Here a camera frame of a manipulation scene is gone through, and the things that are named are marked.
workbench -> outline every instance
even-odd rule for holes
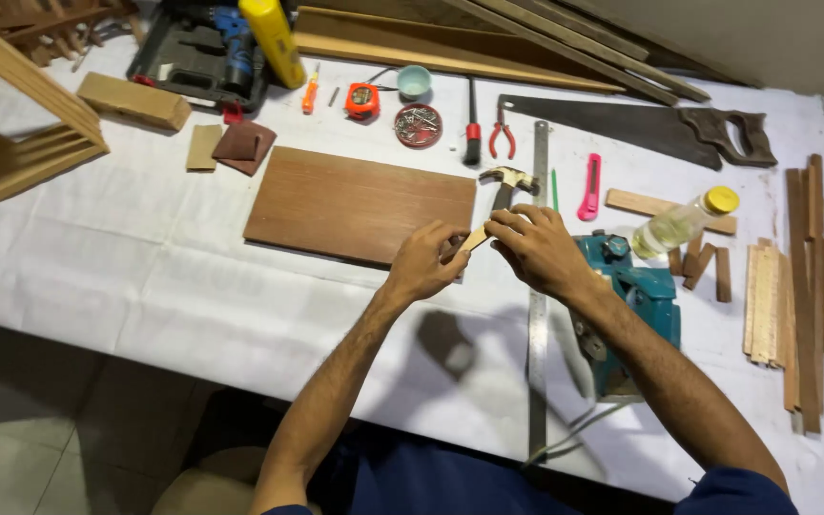
[[[53,61],[46,72],[75,91],[86,72],[122,77],[134,52],[133,39],[120,37],[94,48],[75,74],[65,60]],[[304,57],[305,67],[311,70],[316,60]],[[464,77],[434,75],[426,102],[440,112],[445,130],[427,149],[396,140],[391,123],[401,104],[395,93],[381,95],[383,112],[372,123],[345,119],[347,85],[381,68],[324,60],[313,115],[301,113],[303,89],[273,86],[256,122],[278,133],[277,145],[475,178],[495,165],[533,169],[532,118],[507,114],[517,142],[513,159],[507,159],[503,136],[499,158],[488,154],[499,93],[638,102],[478,80],[483,163],[467,168]],[[630,236],[647,220],[605,207],[593,223],[577,220],[591,152],[602,157],[602,192],[614,187],[683,203],[719,184],[740,194],[736,237],[705,235],[705,241],[730,249],[733,302],[716,302],[714,267],[694,291],[680,287],[682,350],[761,435],[801,512],[824,512],[824,416],[821,435],[794,434],[783,408],[783,372],[752,365],[742,353],[746,246],[770,237],[786,250],[783,170],[803,168],[810,153],[824,154],[824,98],[691,82],[713,96],[714,107],[767,113],[778,166],[726,165],[715,172],[553,124],[549,163],[557,171],[560,211],[573,235],[601,228]],[[340,97],[327,107],[336,86]],[[0,80],[0,131],[21,134],[53,121]],[[253,178],[223,165],[212,174],[185,171],[192,127],[220,123],[220,115],[201,109],[177,134],[105,119],[110,154],[1,202],[0,325],[292,400],[387,272],[246,244],[244,225],[264,168]],[[497,188],[497,182],[478,187],[474,227],[487,217]],[[529,200],[527,193],[515,196],[515,203]],[[462,282],[415,303],[396,322],[352,415],[525,459],[527,301],[527,286],[497,252],[480,247]],[[575,390],[554,339],[548,353],[548,440],[554,442],[589,403]],[[686,496],[702,475],[646,404],[601,420],[580,438],[581,448],[546,466],[669,500]]]

right hand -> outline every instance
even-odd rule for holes
[[[568,306],[608,288],[589,267],[554,209],[520,204],[510,211],[492,211],[485,231],[497,238],[492,248],[505,257],[517,278]]]

screwdriver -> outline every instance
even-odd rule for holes
[[[475,121],[475,80],[471,75],[467,78],[470,82],[470,123],[466,125],[466,155],[463,157],[463,164],[477,165],[482,158],[482,135],[479,124]]]
[[[304,109],[304,114],[313,113],[313,102],[317,99],[317,77],[319,77],[319,63],[317,68],[313,71],[313,76],[307,83],[307,92],[304,93],[304,101],[301,102],[301,107]]]

cordless drill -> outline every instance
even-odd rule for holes
[[[253,52],[257,40],[250,31],[246,19],[237,7],[224,6],[175,6],[175,14],[188,18],[193,24],[210,27],[222,33],[227,56],[224,61],[225,91],[250,96],[253,85]]]

hammer head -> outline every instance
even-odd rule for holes
[[[512,188],[520,188],[526,192],[532,192],[536,188],[536,182],[532,175],[516,168],[499,166],[492,168],[479,175],[479,179],[500,179],[504,184]]]

